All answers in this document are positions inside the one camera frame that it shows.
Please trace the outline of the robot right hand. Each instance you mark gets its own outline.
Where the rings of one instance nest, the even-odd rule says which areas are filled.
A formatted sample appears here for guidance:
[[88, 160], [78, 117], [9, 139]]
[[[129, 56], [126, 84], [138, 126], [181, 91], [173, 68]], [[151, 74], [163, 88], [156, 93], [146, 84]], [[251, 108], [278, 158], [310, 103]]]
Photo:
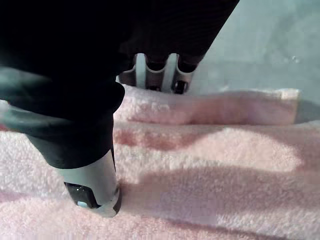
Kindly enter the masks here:
[[236, 0], [3, 0], [0, 3], [2, 124], [22, 133], [63, 177], [73, 202], [107, 218], [121, 208], [113, 126], [124, 85], [160, 91], [177, 54], [171, 90], [194, 71]]

